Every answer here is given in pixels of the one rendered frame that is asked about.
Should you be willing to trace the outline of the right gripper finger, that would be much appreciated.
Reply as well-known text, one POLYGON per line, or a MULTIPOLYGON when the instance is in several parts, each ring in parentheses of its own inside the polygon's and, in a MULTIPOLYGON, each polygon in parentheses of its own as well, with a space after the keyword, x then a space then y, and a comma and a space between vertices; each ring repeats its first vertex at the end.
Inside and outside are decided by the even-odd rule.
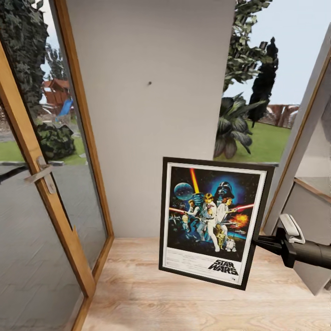
POLYGON ((276 255, 280 256, 281 254, 283 254, 284 241, 282 238, 280 238, 280 243, 274 243, 270 241, 263 241, 256 239, 252 239, 251 242, 261 248, 264 248, 272 253, 275 253, 276 255))
POLYGON ((278 239, 277 236, 259 235, 258 240, 270 241, 270 242, 274 242, 274 243, 280 243, 280 240, 278 239))

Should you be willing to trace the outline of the poster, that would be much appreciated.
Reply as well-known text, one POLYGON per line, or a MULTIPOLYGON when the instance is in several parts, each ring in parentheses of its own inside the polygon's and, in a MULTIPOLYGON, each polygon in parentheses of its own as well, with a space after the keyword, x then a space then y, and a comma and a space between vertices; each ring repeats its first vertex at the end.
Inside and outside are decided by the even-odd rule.
POLYGON ((245 291, 274 170, 163 157, 159 270, 245 291))

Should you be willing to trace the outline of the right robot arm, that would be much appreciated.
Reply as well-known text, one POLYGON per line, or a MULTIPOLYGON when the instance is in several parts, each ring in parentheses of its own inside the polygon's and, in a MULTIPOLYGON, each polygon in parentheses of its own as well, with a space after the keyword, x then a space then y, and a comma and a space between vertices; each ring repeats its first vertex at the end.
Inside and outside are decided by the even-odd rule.
POLYGON ((258 240, 252 239, 251 242, 281 255, 288 268, 293 268, 295 261, 300 261, 331 270, 331 244, 328 246, 305 240, 292 216, 281 214, 279 218, 285 228, 277 228, 276 236, 259 235, 258 240))

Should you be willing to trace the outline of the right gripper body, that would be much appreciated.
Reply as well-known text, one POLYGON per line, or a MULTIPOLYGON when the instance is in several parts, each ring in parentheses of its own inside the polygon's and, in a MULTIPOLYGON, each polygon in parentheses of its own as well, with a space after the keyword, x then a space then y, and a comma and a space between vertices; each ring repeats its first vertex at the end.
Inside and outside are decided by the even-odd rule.
POLYGON ((318 243, 305 240, 305 244, 299 242, 288 242, 284 228, 277 228, 276 236, 284 241, 283 259, 284 265, 288 268, 293 268, 295 261, 309 263, 319 267, 322 261, 322 254, 318 243))

